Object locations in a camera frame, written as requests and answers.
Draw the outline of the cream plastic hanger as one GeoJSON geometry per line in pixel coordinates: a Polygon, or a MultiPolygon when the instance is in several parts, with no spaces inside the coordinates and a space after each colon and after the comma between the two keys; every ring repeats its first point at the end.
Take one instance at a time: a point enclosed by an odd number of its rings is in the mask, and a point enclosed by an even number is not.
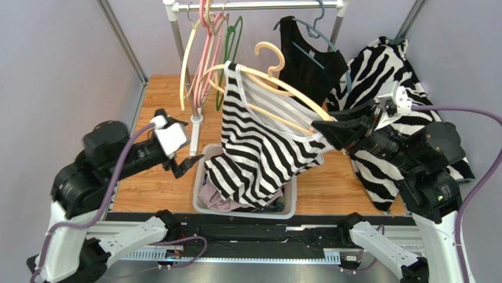
{"type": "Polygon", "coordinates": [[[181,110],[184,111],[186,109],[185,100],[189,101],[189,104],[193,106],[193,113],[198,114],[197,108],[193,105],[192,98],[189,98],[191,94],[191,83],[187,82],[187,79],[190,79],[191,76],[189,74],[189,56],[191,47],[193,45],[194,38],[196,36],[197,30],[200,26],[200,20],[197,22],[192,22],[192,29],[189,35],[189,40],[187,43],[187,47],[184,51],[183,59],[181,61],[181,77],[180,77],[180,89],[179,89],[179,97],[180,97],[180,106],[181,110]]]}

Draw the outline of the zebra striped tank top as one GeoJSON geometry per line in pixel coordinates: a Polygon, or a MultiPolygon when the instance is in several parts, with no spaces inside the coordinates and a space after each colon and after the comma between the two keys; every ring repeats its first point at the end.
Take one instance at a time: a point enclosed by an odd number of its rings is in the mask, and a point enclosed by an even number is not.
{"type": "Polygon", "coordinates": [[[297,175],[322,165],[333,150],[320,132],[321,117],[293,97],[254,82],[240,64],[224,65],[223,152],[205,161],[207,182],[223,200],[264,208],[297,175]]]}

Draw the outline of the teal plastic hanger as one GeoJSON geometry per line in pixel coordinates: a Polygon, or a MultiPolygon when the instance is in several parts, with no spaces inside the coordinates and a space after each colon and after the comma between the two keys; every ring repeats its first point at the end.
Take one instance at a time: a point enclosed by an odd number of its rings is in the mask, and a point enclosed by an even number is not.
{"type": "MultiPolygon", "coordinates": [[[[308,23],[302,19],[299,19],[298,17],[294,17],[296,21],[299,22],[298,26],[300,29],[301,34],[303,35],[304,39],[311,45],[313,46],[316,50],[321,51],[321,52],[328,52],[328,51],[340,51],[336,46],[335,43],[331,44],[330,39],[331,36],[325,35],[323,32],[321,32],[318,29],[318,22],[322,20],[325,16],[325,9],[321,9],[321,14],[317,18],[313,20],[313,23],[308,23]]],[[[275,24],[273,30],[279,30],[278,26],[279,21],[275,24]]],[[[352,91],[352,78],[349,75],[349,70],[346,72],[346,74],[342,77],[340,80],[340,83],[345,83],[348,91],[352,91]]]]}

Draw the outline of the pink plastic hanger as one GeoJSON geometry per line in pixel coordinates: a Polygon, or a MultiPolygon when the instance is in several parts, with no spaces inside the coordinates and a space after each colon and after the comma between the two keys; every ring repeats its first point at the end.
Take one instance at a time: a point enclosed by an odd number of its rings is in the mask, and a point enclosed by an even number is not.
{"type": "Polygon", "coordinates": [[[215,14],[210,12],[213,1],[200,1],[199,17],[201,25],[206,29],[206,40],[199,62],[199,67],[195,76],[196,85],[194,87],[194,106],[199,109],[203,107],[209,90],[207,79],[210,75],[204,77],[204,73],[212,68],[219,56],[219,49],[222,41],[223,13],[215,14]]]}

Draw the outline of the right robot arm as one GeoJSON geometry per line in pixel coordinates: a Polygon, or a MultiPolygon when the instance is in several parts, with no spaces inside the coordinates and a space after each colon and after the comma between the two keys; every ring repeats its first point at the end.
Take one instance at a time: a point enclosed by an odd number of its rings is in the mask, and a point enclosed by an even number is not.
{"type": "Polygon", "coordinates": [[[408,137],[391,123],[412,111],[411,102],[370,102],[336,114],[335,121],[314,121],[337,150],[367,151],[402,174],[397,188],[419,229],[425,256],[410,253],[379,233],[358,213],[338,221],[343,245],[370,252],[401,282],[469,282],[469,268],[456,228],[462,198],[447,167],[464,158],[455,125],[432,122],[408,137]]]}

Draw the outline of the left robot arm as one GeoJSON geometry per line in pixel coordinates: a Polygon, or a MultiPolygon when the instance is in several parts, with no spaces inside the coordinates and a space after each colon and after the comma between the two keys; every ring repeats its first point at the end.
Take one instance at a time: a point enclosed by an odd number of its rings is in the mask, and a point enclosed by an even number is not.
{"type": "Polygon", "coordinates": [[[181,178],[195,165],[199,156],[176,162],[177,151],[190,143],[186,127],[186,122],[158,109],[134,134],[115,120],[86,134],[83,150],[54,179],[41,252],[27,259],[31,282],[95,282],[144,246],[182,242],[181,224],[168,210],[113,236],[89,238],[88,230],[108,210],[119,181],[157,165],[181,178]]]}

